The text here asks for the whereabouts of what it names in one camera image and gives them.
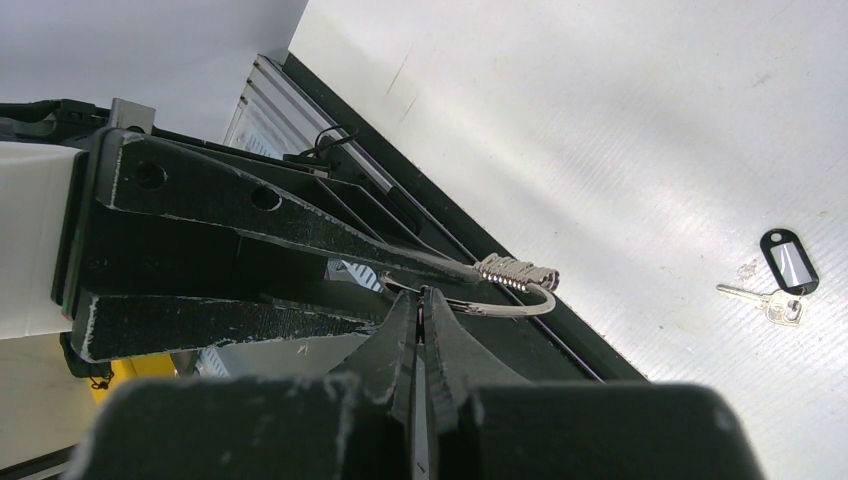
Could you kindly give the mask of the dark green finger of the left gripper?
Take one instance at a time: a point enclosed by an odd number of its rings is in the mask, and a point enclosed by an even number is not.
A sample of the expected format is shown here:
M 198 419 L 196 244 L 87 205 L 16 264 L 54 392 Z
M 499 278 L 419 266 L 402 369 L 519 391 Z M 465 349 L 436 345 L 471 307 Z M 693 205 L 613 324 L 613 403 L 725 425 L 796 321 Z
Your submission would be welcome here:
M 96 198 L 111 210 L 226 228 L 384 270 L 481 279 L 356 184 L 121 129 L 103 131 L 97 157 Z
M 90 363 L 233 344 L 369 335 L 381 325 L 374 291 L 319 291 L 269 303 L 83 291 L 70 344 Z

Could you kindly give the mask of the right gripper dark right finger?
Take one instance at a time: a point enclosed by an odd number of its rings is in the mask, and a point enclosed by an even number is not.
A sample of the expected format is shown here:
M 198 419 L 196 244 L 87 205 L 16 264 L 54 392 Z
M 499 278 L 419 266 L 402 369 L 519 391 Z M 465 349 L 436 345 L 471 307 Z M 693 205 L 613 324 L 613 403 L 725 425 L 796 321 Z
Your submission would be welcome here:
M 506 367 L 423 293 L 434 479 L 759 479 L 727 403 L 697 385 L 541 382 Z

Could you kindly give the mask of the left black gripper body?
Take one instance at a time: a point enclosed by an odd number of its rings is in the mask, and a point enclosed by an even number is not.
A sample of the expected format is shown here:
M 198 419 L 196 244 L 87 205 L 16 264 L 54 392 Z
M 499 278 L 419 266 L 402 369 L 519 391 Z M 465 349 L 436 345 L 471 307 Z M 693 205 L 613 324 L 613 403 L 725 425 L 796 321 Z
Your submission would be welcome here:
M 276 301 L 380 322 L 389 296 L 331 280 L 329 259 L 219 226 L 113 211 L 85 203 L 89 155 L 75 155 L 51 287 L 68 316 L 78 286 L 111 293 Z

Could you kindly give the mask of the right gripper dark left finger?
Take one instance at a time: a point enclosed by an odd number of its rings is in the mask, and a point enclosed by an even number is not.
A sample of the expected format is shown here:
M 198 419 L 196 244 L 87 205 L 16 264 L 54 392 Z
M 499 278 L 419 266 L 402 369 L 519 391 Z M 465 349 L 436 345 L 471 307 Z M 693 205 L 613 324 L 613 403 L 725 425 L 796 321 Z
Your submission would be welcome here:
M 410 479 L 419 300 L 322 376 L 151 379 L 105 402 L 68 479 Z

